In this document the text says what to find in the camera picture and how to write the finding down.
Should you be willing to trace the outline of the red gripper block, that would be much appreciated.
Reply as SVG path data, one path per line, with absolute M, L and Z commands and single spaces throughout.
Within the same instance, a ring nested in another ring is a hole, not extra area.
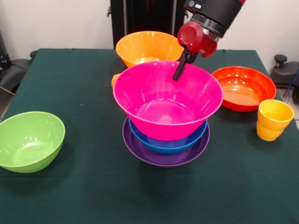
M 173 74 L 172 80 L 178 81 L 188 59 L 193 63 L 198 56 L 211 56 L 217 49 L 217 41 L 211 38 L 211 34 L 205 34 L 202 26 L 194 21 L 185 23 L 178 31 L 178 42 L 184 47 L 184 51 L 178 60 L 179 64 Z

